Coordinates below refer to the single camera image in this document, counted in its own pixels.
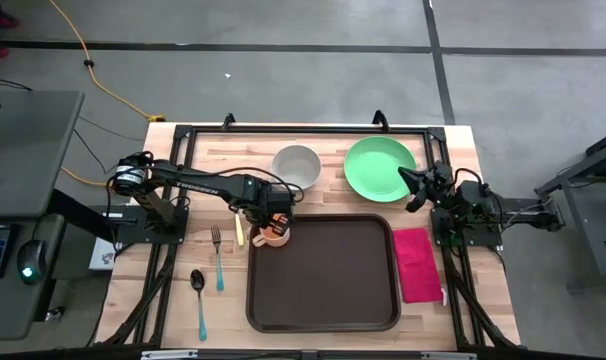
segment spoon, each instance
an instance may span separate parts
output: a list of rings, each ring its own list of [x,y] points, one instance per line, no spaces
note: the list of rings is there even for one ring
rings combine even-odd
[[[190,274],[190,284],[199,294],[199,340],[207,339],[207,330],[205,329],[205,319],[203,318],[203,302],[201,301],[201,290],[205,287],[205,277],[198,269],[192,270]]]

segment mug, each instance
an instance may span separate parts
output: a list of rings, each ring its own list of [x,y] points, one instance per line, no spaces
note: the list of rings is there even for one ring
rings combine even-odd
[[[272,247],[279,247],[285,245],[285,243],[289,239],[290,229],[287,229],[283,236],[278,236],[274,232],[272,232],[272,229],[270,229],[269,227],[266,229],[259,228],[259,234],[252,239],[252,244],[254,244],[254,246],[256,247],[260,247],[265,244],[268,244]]]

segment white bowl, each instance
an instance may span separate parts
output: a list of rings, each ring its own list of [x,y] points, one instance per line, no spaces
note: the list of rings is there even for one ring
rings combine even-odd
[[[290,145],[274,155],[272,172],[285,182],[307,189],[321,175],[321,159],[307,146]]]

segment computer mouse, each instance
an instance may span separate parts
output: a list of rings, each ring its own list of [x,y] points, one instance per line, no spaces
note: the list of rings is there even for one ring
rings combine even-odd
[[[38,284],[47,271],[45,251],[47,243],[42,240],[30,240],[19,248],[16,266],[19,276],[28,285]]]

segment green plate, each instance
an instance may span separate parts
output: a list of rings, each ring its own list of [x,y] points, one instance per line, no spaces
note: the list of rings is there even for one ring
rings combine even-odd
[[[399,166],[415,169],[412,153],[394,139],[372,136],[350,148],[343,170],[352,189],[364,198],[392,202],[410,193],[399,175]]]

